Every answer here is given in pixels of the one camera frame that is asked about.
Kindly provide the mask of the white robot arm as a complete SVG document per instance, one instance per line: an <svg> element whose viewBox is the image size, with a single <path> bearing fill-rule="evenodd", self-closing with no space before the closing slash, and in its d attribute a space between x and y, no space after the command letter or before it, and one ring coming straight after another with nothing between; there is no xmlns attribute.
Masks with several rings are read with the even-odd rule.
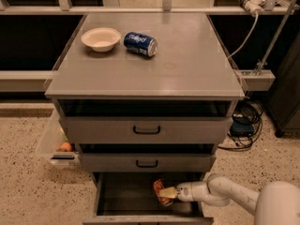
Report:
<svg viewBox="0 0 300 225"><path fill-rule="evenodd" d="M271 182L257 192L215 173L206 181L160 188L157 195L211 206L234 201L254 216L254 225L300 225L300 188L283 181Z"/></svg>

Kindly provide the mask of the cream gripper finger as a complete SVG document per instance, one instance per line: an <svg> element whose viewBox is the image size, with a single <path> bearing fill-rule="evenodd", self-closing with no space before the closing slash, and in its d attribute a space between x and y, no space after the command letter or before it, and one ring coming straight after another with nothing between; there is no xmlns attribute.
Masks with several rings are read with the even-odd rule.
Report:
<svg viewBox="0 0 300 225"><path fill-rule="evenodd" d="M163 188L159 191L161 198L175 199L178 197L178 191L175 187Z"/></svg>

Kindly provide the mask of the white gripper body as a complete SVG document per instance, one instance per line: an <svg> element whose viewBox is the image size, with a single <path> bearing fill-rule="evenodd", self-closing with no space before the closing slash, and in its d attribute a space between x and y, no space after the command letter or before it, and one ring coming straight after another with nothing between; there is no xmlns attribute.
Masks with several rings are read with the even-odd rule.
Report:
<svg viewBox="0 0 300 225"><path fill-rule="evenodd" d="M181 202L203 202L208 194L208 188L205 182L185 182L176 187L177 198Z"/></svg>

